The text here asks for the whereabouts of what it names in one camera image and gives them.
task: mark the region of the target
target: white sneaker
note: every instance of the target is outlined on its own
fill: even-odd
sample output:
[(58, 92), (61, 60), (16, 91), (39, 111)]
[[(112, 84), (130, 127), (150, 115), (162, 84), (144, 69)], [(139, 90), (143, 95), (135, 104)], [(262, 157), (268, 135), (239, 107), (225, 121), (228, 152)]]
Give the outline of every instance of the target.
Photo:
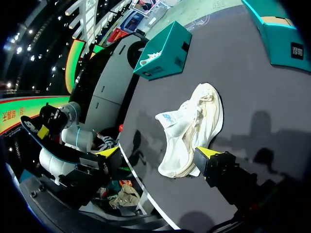
[(153, 59), (155, 59), (156, 57), (160, 56), (162, 53), (162, 51), (154, 53), (154, 54), (148, 54), (149, 58), (146, 60), (142, 60), (140, 61), (140, 65), (144, 66), (145, 64), (147, 64), (148, 62), (152, 61)]
[(198, 176), (193, 162), (196, 147), (208, 147), (221, 131), (224, 121), (223, 106), (215, 88), (199, 84), (190, 100), (177, 111), (156, 115), (164, 128), (167, 148), (158, 171), (170, 178)]

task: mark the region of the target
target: box label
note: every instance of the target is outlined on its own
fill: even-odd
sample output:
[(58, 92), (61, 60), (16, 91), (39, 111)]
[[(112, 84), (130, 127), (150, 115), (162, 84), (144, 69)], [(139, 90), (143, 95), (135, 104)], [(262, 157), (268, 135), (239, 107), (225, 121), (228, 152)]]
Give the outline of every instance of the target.
[(291, 50), (292, 50), (291, 51), (292, 58), (303, 60), (303, 52), (304, 52), (303, 45), (292, 42)]

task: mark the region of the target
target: logo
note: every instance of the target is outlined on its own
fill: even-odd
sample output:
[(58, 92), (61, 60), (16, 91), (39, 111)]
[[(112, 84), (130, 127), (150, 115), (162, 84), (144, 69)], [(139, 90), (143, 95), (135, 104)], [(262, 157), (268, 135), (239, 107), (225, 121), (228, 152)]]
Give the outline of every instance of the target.
[(292, 58), (303, 60), (303, 45), (292, 42), (291, 50)]
[(30, 121), (24, 121), (24, 124), (31, 130), (31, 132), (33, 133), (39, 132)]
[(167, 122), (174, 123), (171, 116), (168, 114), (163, 114), (164, 119), (166, 119)]

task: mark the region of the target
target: red object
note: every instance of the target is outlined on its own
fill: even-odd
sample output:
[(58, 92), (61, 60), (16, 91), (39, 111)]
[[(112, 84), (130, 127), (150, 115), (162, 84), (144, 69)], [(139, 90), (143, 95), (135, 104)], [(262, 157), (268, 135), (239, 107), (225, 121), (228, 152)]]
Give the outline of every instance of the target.
[(115, 31), (111, 34), (111, 36), (107, 39), (108, 42), (112, 43), (117, 39), (120, 39), (121, 37), (124, 37), (128, 35), (129, 33), (122, 31), (119, 28), (116, 28)]
[(123, 186), (124, 184), (127, 184), (128, 186), (133, 186), (132, 182), (131, 181), (127, 181), (127, 180), (122, 180), (122, 181), (119, 181), (120, 185)]

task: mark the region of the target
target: shoelace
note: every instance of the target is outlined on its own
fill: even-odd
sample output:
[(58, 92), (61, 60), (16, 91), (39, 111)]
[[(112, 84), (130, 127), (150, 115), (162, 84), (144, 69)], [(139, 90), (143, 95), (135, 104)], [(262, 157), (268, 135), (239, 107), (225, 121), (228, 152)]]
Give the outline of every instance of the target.
[(195, 115), (193, 117), (193, 123), (192, 126), (195, 127), (199, 123), (199, 115), (202, 112), (202, 107), (200, 106), (200, 101), (203, 102), (211, 102), (214, 100), (213, 92), (212, 90), (208, 89), (203, 91), (200, 94), (200, 97), (194, 98), (193, 100), (187, 100), (184, 102), (179, 109), (189, 112), (189, 111), (194, 111)]

